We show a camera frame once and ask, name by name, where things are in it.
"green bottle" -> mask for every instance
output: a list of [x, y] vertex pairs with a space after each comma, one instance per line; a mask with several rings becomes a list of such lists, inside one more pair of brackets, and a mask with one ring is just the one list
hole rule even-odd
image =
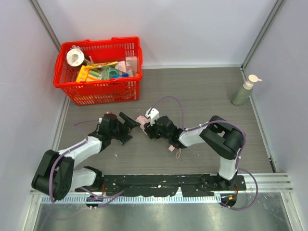
[[231, 99], [231, 103], [234, 105], [244, 104], [252, 93], [252, 86], [258, 81], [262, 80], [255, 75], [248, 76], [248, 80], [237, 90], [236, 94]]

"red plastic basket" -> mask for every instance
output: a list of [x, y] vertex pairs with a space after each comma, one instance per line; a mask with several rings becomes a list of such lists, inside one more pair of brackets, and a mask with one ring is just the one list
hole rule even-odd
[[[93, 82], [75, 82], [80, 68], [68, 65], [66, 54], [76, 45], [95, 63], [123, 61], [137, 56], [138, 76]], [[142, 50], [138, 37], [112, 38], [104, 41], [66, 42], [61, 46], [55, 67], [53, 84], [61, 88], [77, 105], [136, 101], [142, 79]]]

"wall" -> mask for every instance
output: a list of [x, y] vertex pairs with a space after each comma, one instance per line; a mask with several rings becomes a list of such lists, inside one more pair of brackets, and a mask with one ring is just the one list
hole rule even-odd
[[305, 218], [308, 31], [303, 23], [308, 20], [307, 8], [307, 1], [285, 2], [247, 69], [263, 79], [254, 87], [254, 99], [275, 164], [288, 173]]
[[20, 231], [64, 94], [52, 85], [57, 51], [28, 1], [4, 1], [0, 18], [0, 230]]
[[144, 66], [240, 66], [275, 0], [38, 0], [61, 43], [141, 38]]

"reflective floor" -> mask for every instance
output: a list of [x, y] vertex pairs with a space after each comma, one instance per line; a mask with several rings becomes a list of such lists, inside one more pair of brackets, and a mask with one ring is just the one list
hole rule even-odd
[[[239, 194], [236, 206], [246, 206], [253, 198], [253, 193]], [[228, 210], [213, 203], [111, 204], [91, 211], [83, 204], [41, 205], [34, 230], [290, 231], [292, 229], [280, 193], [260, 193], [256, 203], [244, 211]]]

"white connector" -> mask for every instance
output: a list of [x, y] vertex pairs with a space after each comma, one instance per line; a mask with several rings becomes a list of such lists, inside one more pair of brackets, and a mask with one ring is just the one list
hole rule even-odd
[[159, 111], [157, 111], [155, 108], [152, 108], [151, 111], [149, 109], [146, 111], [145, 117], [149, 118], [151, 120], [150, 124], [153, 125], [155, 124], [155, 120], [159, 118]]

